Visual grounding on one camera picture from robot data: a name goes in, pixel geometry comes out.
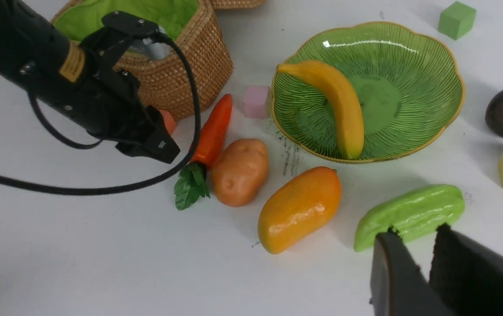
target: bowl rim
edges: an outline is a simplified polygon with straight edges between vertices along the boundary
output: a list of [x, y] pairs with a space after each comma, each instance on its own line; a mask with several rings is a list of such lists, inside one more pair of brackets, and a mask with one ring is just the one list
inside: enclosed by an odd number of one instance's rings
[[450, 50], [450, 48], [448, 48], [448, 46], [445, 45], [442, 41], [440, 41], [440, 40], [438, 40], [438, 39], [436, 39], [436, 38], [434, 38], [432, 36], [428, 36], [428, 35], [425, 35], [425, 34], [414, 32], [412, 29], [410, 29], [410, 28], [408, 28], [406, 26], [403, 26], [402, 24], [398, 24], [398, 23], [394, 23], [394, 22], [387, 22], [387, 21], [364, 22], [364, 23], [356, 24], [354, 26], [341, 27], [341, 28], [333, 28], [333, 29], [324, 30], [324, 31], [319, 32], [318, 34], [315, 34], [314, 36], [310, 37], [308, 40], [306, 40], [300, 46], [300, 48], [294, 54], [292, 54], [291, 56], [289, 56], [288, 58], [286, 58], [284, 62], [288, 62], [288, 60], [290, 60], [290, 59], [294, 58], [296, 55], [298, 55], [299, 52], [302, 50], [302, 48], [304, 48], [304, 46], [306, 46], [306, 44], [308, 44], [311, 40], [313, 40], [314, 38], [316, 38], [316, 36], [320, 36], [320, 35], [322, 35], [322, 34], [324, 34], [326, 32], [331, 32], [331, 31], [334, 31], [334, 30], [350, 30], [350, 29], [353, 29], [353, 28], [357, 28], [359, 26], [364, 26], [364, 25], [369, 25], [369, 24], [390, 24], [390, 25], [393, 25], [393, 26], [398, 26], [400, 28], [404, 28], [404, 29], [408, 30], [409, 32], [411, 32], [414, 35], [429, 38], [430, 40], [434, 40], [435, 42], [437, 42], [438, 44], [440, 44], [446, 50], [446, 52], [448, 52], [450, 58], [452, 59], [452, 61], [454, 63], [454, 72], [456, 74], [456, 77], [460, 81], [460, 85], [462, 86], [462, 96], [460, 97], [460, 104], [458, 105], [458, 108], [457, 108], [456, 112], [454, 113], [454, 115], [452, 116], [452, 118], [440, 129], [440, 131], [438, 131], [437, 134], [433, 138], [431, 138], [430, 140], [428, 140], [428, 142], [426, 142], [425, 144], [419, 146], [418, 148], [416, 148], [414, 150], [411, 150], [409, 152], [405, 152], [403, 154], [397, 154], [396, 156], [390, 156], [388, 158], [376, 158], [376, 159], [366, 159], [366, 160], [348, 160], [348, 159], [341, 159], [341, 158], [330, 158], [328, 156], [324, 156], [323, 154], [319, 154], [319, 153], [317, 153], [317, 152], [315, 152], [313, 150], [310, 150], [310, 148], [307, 148], [304, 144], [302, 144], [299, 141], [297, 141], [294, 138], [292, 138], [281, 127], [281, 125], [279, 124], [279, 122], [277, 120], [277, 116], [275, 115], [275, 92], [274, 92], [274, 86], [275, 86], [275, 77], [277, 76], [277, 72], [275, 71], [275, 74], [273, 76], [273, 80], [271, 82], [271, 92], [270, 92], [270, 94], [271, 94], [271, 117], [273, 118], [273, 120], [274, 120], [277, 128], [279, 128], [279, 130], [284, 134], [284, 136], [286, 136], [286, 138], [290, 139], [295, 144], [298, 144], [299, 146], [301, 146], [302, 149], [306, 150], [310, 154], [313, 154], [314, 156], [317, 156], [319, 158], [323, 158], [325, 160], [329, 160], [331, 162], [339, 162], [339, 163], [342, 163], [342, 164], [368, 164], [369, 162], [386, 162], [388, 160], [395, 160], [395, 159], [398, 159], [398, 158], [409, 156], [410, 154], [414, 154], [414, 153], [416, 153], [416, 152], [418, 152], [418, 151], [426, 148], [427, 146], [429, 146], [432, 142], [436, 141], [443, 134], [443, 132], [446, 130], [446, 128], [448, 126], [450, 126], [450, 124], [452, 124], [452, 122], [454, 122], [454, 120], [456, 120], [456, 118], [460, 114], [460, 112], [462, 110], [462, 106], [464, 106], [464, 100], [466, 99], [466, 85], [464, 84], [464, 80], [462, 80], [462, 76], [460, 75], [460, 70], [458, 68], [458, 64], [456, 62], [456, 58], [454, 58], [454, 54]]

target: pink cube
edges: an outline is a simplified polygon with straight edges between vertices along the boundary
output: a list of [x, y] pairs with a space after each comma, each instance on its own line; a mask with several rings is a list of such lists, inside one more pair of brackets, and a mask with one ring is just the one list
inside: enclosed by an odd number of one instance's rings
[[244, 113], [247, 118], [266, 119], [269, 117], [267, 102], [269, 86], [249, 86], [244, 97]]

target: green cube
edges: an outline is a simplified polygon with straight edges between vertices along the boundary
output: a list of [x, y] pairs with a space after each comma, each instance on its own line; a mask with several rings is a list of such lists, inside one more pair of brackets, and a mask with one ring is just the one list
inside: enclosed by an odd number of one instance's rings
[[438, 31], [457, 40], [470, 32], [474, 20], [476, 20], [476, 9], [457, 1], [441, 12]]

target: black cable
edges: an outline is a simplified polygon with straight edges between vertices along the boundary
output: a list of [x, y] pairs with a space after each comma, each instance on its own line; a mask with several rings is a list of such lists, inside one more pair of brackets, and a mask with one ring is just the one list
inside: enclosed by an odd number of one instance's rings
[[189, 85], [191, 86], [191, 93], [193, 94], [193, 107], [195, 111], [195, 131], [193, 133], [193, 142], [191, 142], [189, 152], [179, 162], [179, 164], [177, 164], [170, 170], [164, 172], [163, 174], [155, 176], [154, 178], [137, 183], [125, 184], [123, 186], [115, 186], [107, 188], [62, 188], [62, 187], [46, 186], [43, 184], [31, 183], [22, 180], [16, 180], [12, 178], [7, 178], [6, 176], [0, 176], [0, 184], [23, 190], [31, 190], [47, 194], [97, 196], [107, 194], [119, 194], [147, 188], [149, 186], [153, 186], [154, 184], [167, 180], [171, 176], [178, 173], [187, 163], [189, 163], [191, 158], [193, 158], [195, 151], [197, 150], [197, 144], [199, 143], [199, 137], [201, 136], [201, 107], [199, 106], [199, 94], [197, 92], [197, 84], [195, 83], [195, 78], [193, 77], [193, 72], [191, 70], [189, 62], [187, 61], [187, 58], [185, 58], [185, 55], [183, 54], [181, 49], [175, 44], [173, 40], [171, 40], [171, 38], [168, 38], [167, 36], [164, 35], [163, 38], [161, 38], [161, 40], [165, 44], [169, 45], [175, 51], [177, 56], [179, 56], [181, 62], [183, 63], [185, 71], [187, 72], [187, 78], [189, 80]]
[[35, 91], [33, 89], [33, 83], [29, 84], [27, 87], [27, 97], [29, 98], [29, 103], [31, 104], [31, 108], [33, 109], [33, 113], [35, 113], [35, 116], [37, 117], [37, 120], [41, 122], [41, 125], [51, 134], [54, 138], [57, 140], [60, 140], [61, 143], [65, 144], [66, 146], [69, 146], [74, 149], [80, 149], [80, 150], [88, 150], [97, 147], [103, 140], [99, 140], [98, 142], [95, 142], [93, 144], [79, 144], [73, 140], [69, 140], [66, 136], [63, 134], [60, 134], [54, 128], [47, 118], [43, 115], [43, 112], [41, 111], [41, 107], [39, 107], [39, 102], [37, 102], [37, 96], [35, 96]]

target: yellow label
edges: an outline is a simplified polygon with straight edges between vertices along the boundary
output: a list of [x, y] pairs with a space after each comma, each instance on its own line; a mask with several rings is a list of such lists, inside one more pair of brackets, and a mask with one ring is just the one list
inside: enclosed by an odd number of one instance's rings
[[76, 82], [82, 74], [83, 66], [86, 63], [86, 54], [73, 42], [70, 42], [70, 50], [60, 73], [70, 82]]

